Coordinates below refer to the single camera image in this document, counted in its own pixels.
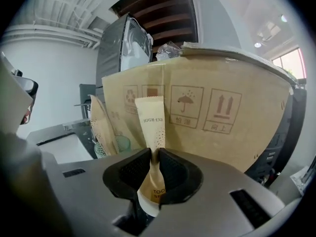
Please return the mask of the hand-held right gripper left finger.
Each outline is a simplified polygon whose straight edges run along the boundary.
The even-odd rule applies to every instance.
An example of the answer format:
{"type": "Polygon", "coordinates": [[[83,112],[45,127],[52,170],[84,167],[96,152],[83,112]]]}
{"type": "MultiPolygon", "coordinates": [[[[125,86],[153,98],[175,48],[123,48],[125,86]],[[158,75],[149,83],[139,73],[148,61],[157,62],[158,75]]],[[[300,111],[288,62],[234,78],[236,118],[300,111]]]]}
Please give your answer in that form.
{"type": "Polygon", "coordinates": [[[109,166],[103,174],[105,186],[117,198],[135,199],[150,170],[152,152],[144,148],[109,166]]]}

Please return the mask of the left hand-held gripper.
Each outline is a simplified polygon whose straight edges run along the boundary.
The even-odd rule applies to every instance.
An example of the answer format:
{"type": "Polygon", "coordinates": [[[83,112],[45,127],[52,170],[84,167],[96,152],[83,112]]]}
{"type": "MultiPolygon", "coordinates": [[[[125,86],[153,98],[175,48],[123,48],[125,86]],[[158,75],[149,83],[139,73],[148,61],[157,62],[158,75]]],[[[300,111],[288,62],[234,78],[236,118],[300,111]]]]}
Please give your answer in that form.
{"type": "Polygon", "coordinates": [[[28,95],[35,101],[37,91],[38,91],[38,83],[29,78],[24,78],[23,72],[17,69],[12,69],[11,74],[17,77],[17,81],[19,85],[28,93],[28,95]]]}

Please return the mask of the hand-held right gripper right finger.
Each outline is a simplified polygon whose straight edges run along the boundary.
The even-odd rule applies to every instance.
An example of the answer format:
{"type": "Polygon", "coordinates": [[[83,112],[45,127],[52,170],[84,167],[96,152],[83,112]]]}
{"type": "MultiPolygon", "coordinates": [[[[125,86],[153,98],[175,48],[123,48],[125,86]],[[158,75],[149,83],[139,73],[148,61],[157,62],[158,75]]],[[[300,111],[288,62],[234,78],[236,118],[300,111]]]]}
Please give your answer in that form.
{"type": "Polygon", "coordinates": [[[159,170],[164,179],[165,193],[160,205],[180,204],[189,200],[202,186],[203,173],[190,161],[159,148],[159,170]]]}

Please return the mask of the person's left hand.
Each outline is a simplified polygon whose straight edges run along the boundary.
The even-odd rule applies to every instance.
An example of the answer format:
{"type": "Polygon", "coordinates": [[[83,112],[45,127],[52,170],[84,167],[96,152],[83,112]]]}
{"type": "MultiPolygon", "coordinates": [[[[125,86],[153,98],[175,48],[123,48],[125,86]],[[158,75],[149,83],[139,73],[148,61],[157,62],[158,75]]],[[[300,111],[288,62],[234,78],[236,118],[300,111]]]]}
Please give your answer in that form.
{"type": "Polygon", "coordinates": [[[32,114],[32,110],[33,110],[33,104],[31,104],[27,110],[26,110],[26,113],[24,114],[24,117],[21,121],[21,125],[25,125],[25,124],[28,124],[29,121],[30,121],[30,118],[31,118],[31,114],[32,114]]]}

